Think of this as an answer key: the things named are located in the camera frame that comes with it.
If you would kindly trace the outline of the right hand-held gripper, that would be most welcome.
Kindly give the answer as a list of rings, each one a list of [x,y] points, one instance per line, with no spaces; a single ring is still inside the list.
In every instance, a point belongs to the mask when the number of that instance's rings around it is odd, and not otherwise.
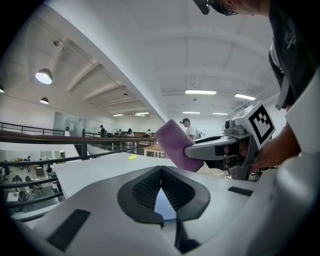
[[[258,161],[263,146],[272,138],[275,130],[269,112],[259,101],[234,118],[226,120],[222,136],[196,139],[193,145],[184,149],[184,154],[197,160],[223,160],[224,169],[232,179],[245,181]],[[224,154],[225,146],[242,142],[248,145],[245,159]]]

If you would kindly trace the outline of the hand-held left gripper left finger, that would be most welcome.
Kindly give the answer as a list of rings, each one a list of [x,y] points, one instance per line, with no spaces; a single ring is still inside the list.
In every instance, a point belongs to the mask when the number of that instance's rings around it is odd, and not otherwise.
[[[42,217],[34,232],[67,256],[178,256],[155,212],[162,169],[96,181]]]

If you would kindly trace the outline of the person's right hand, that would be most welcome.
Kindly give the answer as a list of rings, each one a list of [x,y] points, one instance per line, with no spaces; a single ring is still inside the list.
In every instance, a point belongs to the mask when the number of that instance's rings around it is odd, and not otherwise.
[[[224,147],[224,154],[226,156],[236,156],[237,158],[244,160],[248,153],[248,144],[244,142],[234,143],[226,145]]]

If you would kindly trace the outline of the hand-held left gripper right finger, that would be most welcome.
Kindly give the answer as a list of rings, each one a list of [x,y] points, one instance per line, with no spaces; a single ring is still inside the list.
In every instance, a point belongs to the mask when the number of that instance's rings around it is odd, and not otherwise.
[[[238,215],[255,187],[252,181],[165,166],[161,174],[162,230],[181,255],[195,252]]]

